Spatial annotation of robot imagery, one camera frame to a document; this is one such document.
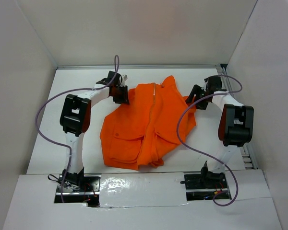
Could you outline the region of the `orange jacket with pink lining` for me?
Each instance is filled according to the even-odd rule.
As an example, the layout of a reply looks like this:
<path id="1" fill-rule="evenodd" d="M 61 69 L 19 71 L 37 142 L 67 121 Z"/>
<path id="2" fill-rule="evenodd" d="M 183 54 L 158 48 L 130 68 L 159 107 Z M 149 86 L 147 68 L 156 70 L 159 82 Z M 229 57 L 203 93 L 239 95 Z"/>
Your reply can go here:
<path id="1" fill-rule="evenodd" d="M 104 118 L 100 132 L 106 166 L 139 170 L 157 168 L 196 126 L 196 108 L 188 108 L 175 78 L 160 84 L 139 84 L 128 91 L 129 105 L 122 104 Z"/>

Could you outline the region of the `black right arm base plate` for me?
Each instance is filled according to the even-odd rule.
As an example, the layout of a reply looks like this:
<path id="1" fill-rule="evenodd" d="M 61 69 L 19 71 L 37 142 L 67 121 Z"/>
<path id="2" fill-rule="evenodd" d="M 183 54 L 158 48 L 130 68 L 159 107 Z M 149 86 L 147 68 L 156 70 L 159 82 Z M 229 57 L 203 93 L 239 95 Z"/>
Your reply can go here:
<path id="1" fill-rule="evenodd" d="M 215 200 L 231 200 L 231 194 L 228 191 L 228 184 L 224 175 L 220 180 L 202 180 L 198 173 L 185 174 L 184 181 L 181 184 L 185 185 L 187 201 L 213 200 L 216 194 L 218 196 Z"/>

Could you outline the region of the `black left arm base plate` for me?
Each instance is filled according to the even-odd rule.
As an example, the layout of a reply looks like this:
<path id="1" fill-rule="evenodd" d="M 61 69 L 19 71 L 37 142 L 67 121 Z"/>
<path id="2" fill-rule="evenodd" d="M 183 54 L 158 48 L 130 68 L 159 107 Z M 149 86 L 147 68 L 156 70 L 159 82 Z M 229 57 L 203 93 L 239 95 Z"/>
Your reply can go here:
<path id="1" fill-rule="evenodd" d="M 100 195 L 100 179 L 101 176 L 85 176 L 82 185 L 75 185 L 65 180 L 65 184 L 61 187 L 61 179 L 54 177 L 57 182 L 55 191 L 55 204 L 83 203 L 88 207 L 99 207 Z"/>

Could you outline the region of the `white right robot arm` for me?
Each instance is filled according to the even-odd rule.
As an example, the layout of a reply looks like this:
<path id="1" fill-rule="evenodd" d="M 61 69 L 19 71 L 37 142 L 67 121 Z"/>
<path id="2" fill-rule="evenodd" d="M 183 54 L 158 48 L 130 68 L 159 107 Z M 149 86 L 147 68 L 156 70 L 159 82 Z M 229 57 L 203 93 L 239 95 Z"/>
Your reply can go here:
<path id="1" fill-rule="evenodd" d="M 187 104 L 197 102 L 195 107 L 200 110 L 205 110 L 209 103 L 213 103 L 222 112 L 218 127 L 218 151 L 204 163 L 198 179 L 205 188 L 210 188 L 225 178 L 225 166 L 238 148 L 251 141 L 253 133 L 254 108 L 234 99 L 223 88 L 221 77 L 210 76 L 204 79 L 204 86 L 194 85 L 185 100 Z"/>

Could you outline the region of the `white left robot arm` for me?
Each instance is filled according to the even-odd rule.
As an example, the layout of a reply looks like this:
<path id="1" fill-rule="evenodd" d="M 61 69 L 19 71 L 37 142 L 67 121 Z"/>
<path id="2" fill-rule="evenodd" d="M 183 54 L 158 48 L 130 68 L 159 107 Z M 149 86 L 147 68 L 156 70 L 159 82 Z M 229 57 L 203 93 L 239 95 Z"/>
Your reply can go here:
<path id="1" fill-rule="evenodd" d="M 68 159 L 62 171 L 62 182 L 74 191 L 86 188 L 82 152 L 84 134 L 91 123 L 91 109 L 109 97 L 116 104 L 129 104 L 127 79 L 127 75 L 109 71 L 108 76 L 96 82 L 92 89 L 65 97 L 60 125 L 65 133 Z"/>

